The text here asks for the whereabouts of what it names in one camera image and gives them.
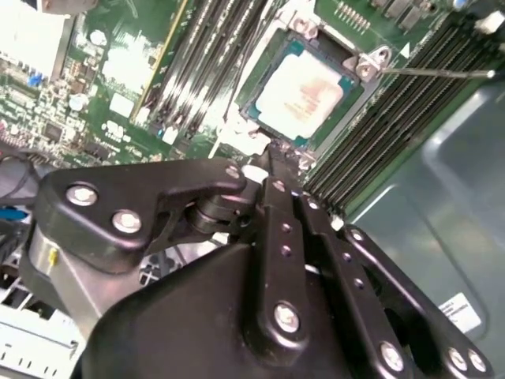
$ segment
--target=green circuit board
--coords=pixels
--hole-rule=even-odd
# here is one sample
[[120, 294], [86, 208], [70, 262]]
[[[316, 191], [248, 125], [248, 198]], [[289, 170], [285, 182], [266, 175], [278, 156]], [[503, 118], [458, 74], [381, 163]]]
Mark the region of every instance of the green circuit board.
[[[394, 52], [394, 64], [405, 66], [445, 17], [447, 9], [445, 3], [436, 0], [393, 1], [402, 1], [405, 8], [402, 16], [387, 16], [386, 6], [367, 0], [317, 0], [315, 14], [323, 24], [337, 30], [361, 51], [387, 45]], [[250, 0], [247, 9], [260, 9], [263, 3]], [[287, 1], [277, 1], [274, 5], [280, 8], [285, 3]], [[55, 75], [45, 76], [35, 85], [30, 84], [30, 80], [36, 75], [36, 67], [10, 57], [7, 51], [0, 57], [0, 141], [40, 152], [60, 167], [208, 156], [217, 138], [217, 123], [202, 122], [191, 138], [181, 138], [180, 133], [177, 138], [166, 139], [164, 129], [153, 133], [151, 101], [153, 94], [163, 90], [166, 73], [170, 72], [172, 61], [198, 24], [196, 16], [202, 7], [221, 6], [226, 12], [227, 7], [241, 4], [245, 3], [234, 0], [222, 3], [211, 0], [102, 0], [87, 13], [65, 20], [56, 58], [60, 62], [59, 69]], [[408, 28], [402, 28], [402, 20], [414, 7], [419, 19]], [[232, 21], [226, 24], [227, 19], [223, 20], [228, 28], [238, 30], [241, 25]], [[226, 32], [234, 36], [234, 30]], [[287, 33], [279, 31], [271, 39], [245, 81], [237, 100], [239, 105], [248, 101], [261, 84], [263, 72]], [[241, 44], [233, 46], [238, 49]], [[211, 58], [219, 60], [223, 56], [210, 54]], [[237, 67], [238, 60], [230, 60], [222, 70], [232, 73]], [[220, 92], [223, 94], [230, 85], [229, 78], [223, 75], [219, 85], [223, 87]], [[386, 85], [387, 80], [380, 82], [375, 93], [380, 93]], [[310, 149], [317, 149], [327, 140], [361, 94], [358, 88], [339, 104], [312, 136], [308, 144]], [[247, 159], [243, 152], [227, 143], [219, 146], [216, 155]]]

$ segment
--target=cable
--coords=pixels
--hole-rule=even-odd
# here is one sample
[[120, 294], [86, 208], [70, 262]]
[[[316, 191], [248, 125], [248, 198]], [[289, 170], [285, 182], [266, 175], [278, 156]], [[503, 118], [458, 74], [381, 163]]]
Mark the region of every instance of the cable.
[[449, 77], [452, 79], [498, 79], [505, 77], [505, 72], [496, 72], [493, 69], [475, 70], [475, 71], [450, 71], [448, 69], [383, 69], [383, 73], [398, 74], [398, 75], [412, 75], [417, 77]]
[[15, 198], [13, 196], [23, 189], [30, 178], [33, 178], [36, 182], [39, 182], [40, 177], [38, 176], [33, 163], [29, 160], [27, 155], [22, 152], [15, 151], [8, 145], [2, 144], [2, 146], [0, 146], [0, 149], [2, 150], [1, 152], [3, 152], [0, 155], [0, 165], [8, 159], [17, 159], [25, 165], [23, 176], [21, 176], [20, 180], [17, 182], [14, 188], [0, 196], [0, 207], [32, 205], [35, 201], [34, 197]]

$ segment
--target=motherboard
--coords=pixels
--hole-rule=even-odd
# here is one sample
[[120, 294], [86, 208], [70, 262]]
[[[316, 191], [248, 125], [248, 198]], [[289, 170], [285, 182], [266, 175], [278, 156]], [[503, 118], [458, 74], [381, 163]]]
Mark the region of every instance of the motherboard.
[[[388, 103], [388, 91], [401, 84], [383, 69], [429, 67], [447, 46], [439, 43], [425, 62], [427, 46], [440, 41], [437, 33], [450, 42], [447, 23], [457, 24], [466, 6], [464, 0], [101, 0], [85, 13], [61, 15], [3, 1], [0, 141], [56, 167], [207, 156], [244, 163], [275, 143], [296, 159], [316, 196], [348, 204], [348, 193], [329, 190], [343, 180], [324, 187], [335, 177], [327, 167], [335, 167], [349, 138], [373, 135], [375, 126], [363, 120], [380, 116], [374, 107]], [[437, 66], [443, 69], [464, 49], [445, 51], [449, 58]], [[468, 67], [499, 62], [493, 57]], [[412, 86], [412, 93], [425, 93], [422, 84], [401, 88]]]

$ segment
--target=capacitor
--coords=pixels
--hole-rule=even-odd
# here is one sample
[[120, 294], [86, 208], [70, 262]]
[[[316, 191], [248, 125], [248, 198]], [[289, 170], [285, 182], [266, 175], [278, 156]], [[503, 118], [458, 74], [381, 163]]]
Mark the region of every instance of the capacitor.
[[107, 37], [105, 37], [105, 33], [101, 30], [94, 30], [89, 35], [89, 40], [96, 46], [105, 46], [107, 45]]
[[80, 112], [88, 105], [88, 97], [84, 93], [71, 95], [69, 99], [69, 107], [72, 111]]

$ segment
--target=chip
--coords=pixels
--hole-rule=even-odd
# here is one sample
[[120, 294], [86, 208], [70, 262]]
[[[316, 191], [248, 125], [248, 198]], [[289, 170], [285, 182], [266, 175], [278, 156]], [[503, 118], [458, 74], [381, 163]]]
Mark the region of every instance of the chip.
[[88, 141], [84, 145], [84, 151], [90, 156], [94, 156], [100, 160], [109, 159], [110, 152], [107, 148], [104, 148], [101, 144], [97, 144], [94, 141]]
[[63, 130], [59, 126], [48, 123], [44, 129], [43, 135], [49, 138], [51, 141], [59, 142], [62, 138]]
[[263, 75], [242, 115], [273, 137], [302, 146], [328, 120], [356, 78], [340, 61], [329, 58], [321, 44], [290, 37]]
[[341, 79], [307, 51], [289, 54], [256, 100], [258, 119], [291, 140], [308, 139], [344, 96]]

